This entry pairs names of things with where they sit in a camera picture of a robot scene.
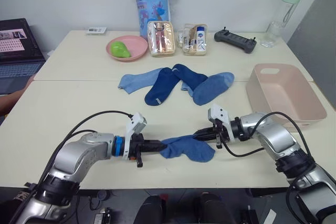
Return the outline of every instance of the remote controller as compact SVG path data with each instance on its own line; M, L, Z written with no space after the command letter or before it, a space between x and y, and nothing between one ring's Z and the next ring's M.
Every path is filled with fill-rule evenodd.
M245 53L250 54L254 47L256 46L257 42L255 41L256 37L253 39L247 39L242 36L232 34L229 30L218 31L215 33L215 41L217 42L227 42L229 44L235 45L237 47L243 48Z

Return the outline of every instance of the laptop screen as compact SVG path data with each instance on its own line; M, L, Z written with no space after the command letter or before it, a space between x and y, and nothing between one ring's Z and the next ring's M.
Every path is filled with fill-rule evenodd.
M0 63L44 60L25 18L0 20Z

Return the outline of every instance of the black pants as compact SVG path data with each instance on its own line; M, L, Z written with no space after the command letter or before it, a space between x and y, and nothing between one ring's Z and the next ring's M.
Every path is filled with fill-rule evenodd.
M199 223L236 223L218 196L214 194L202 194L194 202L196 219ZM161 224L164 215L164 200L159 196L150 196L140 207L134 224Z

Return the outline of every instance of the clear plastic bag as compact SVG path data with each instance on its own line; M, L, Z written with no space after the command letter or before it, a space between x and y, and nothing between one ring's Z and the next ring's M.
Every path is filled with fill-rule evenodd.
M174 30L168 21L148 22L148 45L153 56L175 53Z
M186 55L205 55L207 25L185 24L183 29L182 50Z

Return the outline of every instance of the table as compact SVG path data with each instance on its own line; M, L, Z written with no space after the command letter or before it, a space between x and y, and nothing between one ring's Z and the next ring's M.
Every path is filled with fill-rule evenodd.
M100 80L120 81L127 73L145 73L162 67L173 67L181 63L190 69L208 76L220 72L232 72L236 81L248 81L255 64L286 63L300 69L308 81L313 78L281 39L273 48L265 48L258 42L252 54L226 43L215 42L214 34L207 38L208 53L205 56L185 56L181 48L176 48L173 56L154 58L147 52L134 62L120 62L106 52L107 43L119 36L139 35L133 31L108 31L106 35L86 35L85 31L71 31L61 42L53 55L40 69L35 80ZM263 34L240 34L247 38Z
M233 86L213 102L227 109L231 117L251 113L245 82ZM327 118L303 128L312 154L320 165L336 176L335 111L314 83L310 83L327 111ZM0 127L0 186L22 187L37 182L57 144L82 119L102 110L139 111L147 119L143 130L147 139L191 134L209 127L207 110L212 103L198 106L181 83L160 106L144 103L150 87L128 95L117 88L117 81L34 81ZM123 115L102 115L87 122L81 129L93 129L123 135L128 118ZM235 158L224 149L216 150L208 163L190 161L185 155L165 159L160 154L143 154L144 166L119 158L93 165L81 183L82 189L121 188L239 188L286 187L285 176L276 172L266 152ZM256 140L237 142L230 147L245 153L260 147Z

